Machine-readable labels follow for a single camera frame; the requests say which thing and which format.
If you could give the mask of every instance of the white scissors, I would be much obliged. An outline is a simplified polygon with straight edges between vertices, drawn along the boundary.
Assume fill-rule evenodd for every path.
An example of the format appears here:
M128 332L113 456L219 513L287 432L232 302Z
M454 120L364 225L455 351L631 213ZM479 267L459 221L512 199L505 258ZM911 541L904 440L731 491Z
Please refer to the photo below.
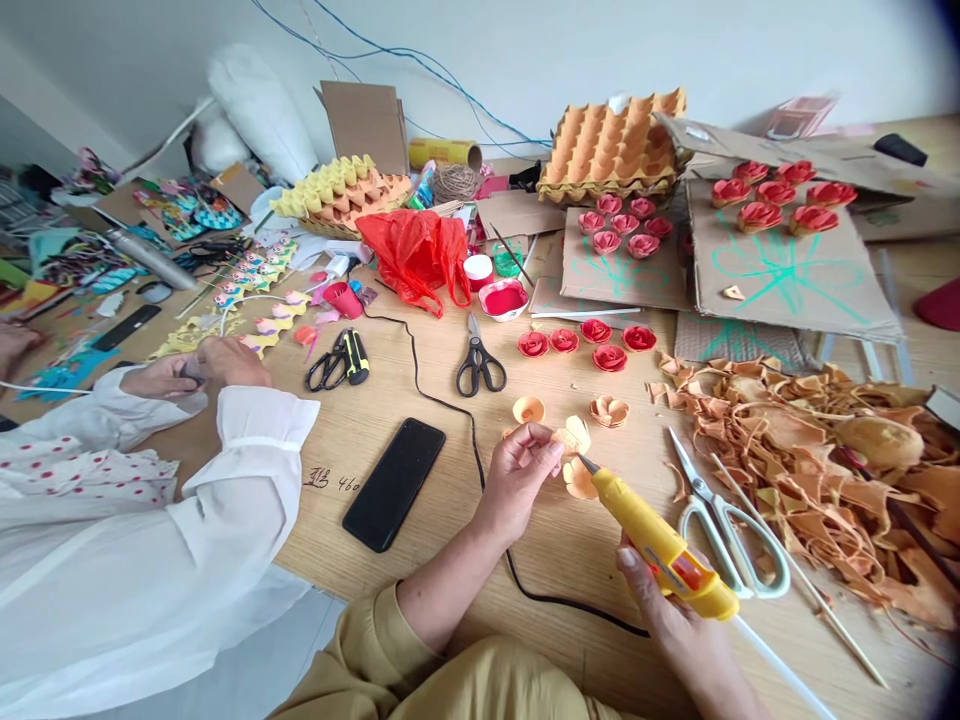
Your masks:
M690 519L697 515L704 532L707 534L707 539L716 553L720 565L717 572L720 573L720 577L736 593L738 598L758 597L761 600L773 600L785 595L787 590L790 589L790 567L787 565L787 558L780 549L779 543L760 523L740 508L728 503L707 486L697 472L697 468L690 461L687 451L680 444L680 439L673 428L668 429L670 430L670 437L673 439L673 446L677 449L677 455L680 457L680 464L683 466L683 471L693 488L690 503L680 515L680 534L684 539L687 539ZM756 533L767 552L770 553L770 557L773 558L776 576L770 585L766 585L760 580L753 563L748 560L749 554L743 546L743 541L740 540L740 534L733 525L734 518L745 522L747 527Z

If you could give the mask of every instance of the floor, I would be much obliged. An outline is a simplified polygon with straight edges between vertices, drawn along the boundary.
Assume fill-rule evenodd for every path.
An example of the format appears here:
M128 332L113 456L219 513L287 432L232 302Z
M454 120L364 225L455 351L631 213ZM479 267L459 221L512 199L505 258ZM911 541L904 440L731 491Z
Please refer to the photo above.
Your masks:
M311 590L279 620L220 654L203 675L130 705L76 720L263 720L289 697L333 637L346 605Z

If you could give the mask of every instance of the red cup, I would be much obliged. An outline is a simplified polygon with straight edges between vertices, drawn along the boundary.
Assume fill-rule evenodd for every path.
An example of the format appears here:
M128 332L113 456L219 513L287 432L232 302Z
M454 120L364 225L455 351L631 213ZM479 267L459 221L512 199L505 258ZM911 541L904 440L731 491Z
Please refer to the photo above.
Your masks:
M346 315L351 320L356 320L363 315L360 298L346 283L334 283L328 287L323 291L323 299L339 310L341 315Z

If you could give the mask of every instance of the red paper rose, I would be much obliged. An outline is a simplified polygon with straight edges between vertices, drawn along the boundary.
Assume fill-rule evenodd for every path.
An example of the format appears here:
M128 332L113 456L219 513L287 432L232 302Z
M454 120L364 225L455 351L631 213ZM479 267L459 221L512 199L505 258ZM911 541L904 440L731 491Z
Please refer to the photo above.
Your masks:
M610 221L610 226L619 235L626 235L640 227L640 221L633 215L614 215Z
M812 205L798 207L790 216L790 232L797 237L833 230L839 224L840 219L833 210Z
M604 372L620 372L627 366L627 354L616 345L601 345L593 351L593 364Z
M643 352L657 344L657 336L653 334L653 330L642 325L628 327L620 335L620 339L623 340L627 350L633 352Z
M780 208L770 203L747 203L737 213L737 226L747 235L769 230L782 222Z
M663 240L673 232L673 223L664 217L650 218L643 224L643 229Z
M637 260L650 257L660 249L660 238L643 233L634 235L627 241L627 252Z
M623 207L623 200L618 198L616 195L601 195L597 199L597 210L602 212L604 215L616 215L620 212L620 208Z
M781 181L760 183L757 186L757 200L771 205L786 205L797 199L797 191L790 183Z
M809 160L801 160L793 164L786 163L777 168L777 180L782 180L791 185L803 185L816 176L817 171L813 169L813 163Z
M585 212L577 218L577 223L580 225L580 232L584 235L589 235L597 230L602 230L603 226L607 224L607 221L603 219L603 215L600 213Z
M610 336L613 335L613 329L601 320L590 318L580 326L580 333L584 340L598 345L610 339Z
M750 197L750 186L743 180L737 178L733 180L717 180L717 182L713 184L713 192L710 193L710 199L716 208L736 205L748 197Z
M646 220L657 211L657 206L646 198L637 198L630 202L630 213L640 220Z
M580 347L580 336L567 328L554 330L550 333L550 347L557 352L573 352Z
M753 185L763 180L770 169L763 163L749 160L740 163L733 169L733 176L738 180L743 180L747 185Z
M857 191L843 183L818 183L807 190L807 205L836 210L857 199Z
M620 236L613 230L601 230L593 235L593 250L597 255L609 255L620 247Z
M520 336L517 340L517 350L521 355L527 357L540 357L550 349L550 343L547 336L543 333L528 332Z

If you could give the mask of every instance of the yellow sleeve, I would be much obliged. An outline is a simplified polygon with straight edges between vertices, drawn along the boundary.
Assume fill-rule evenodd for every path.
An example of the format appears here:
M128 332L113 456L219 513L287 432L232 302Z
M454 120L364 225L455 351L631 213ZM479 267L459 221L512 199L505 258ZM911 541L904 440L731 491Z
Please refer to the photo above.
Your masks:
M442 663L407 624L393 584L347 607L330 644L270 717L385 720Z

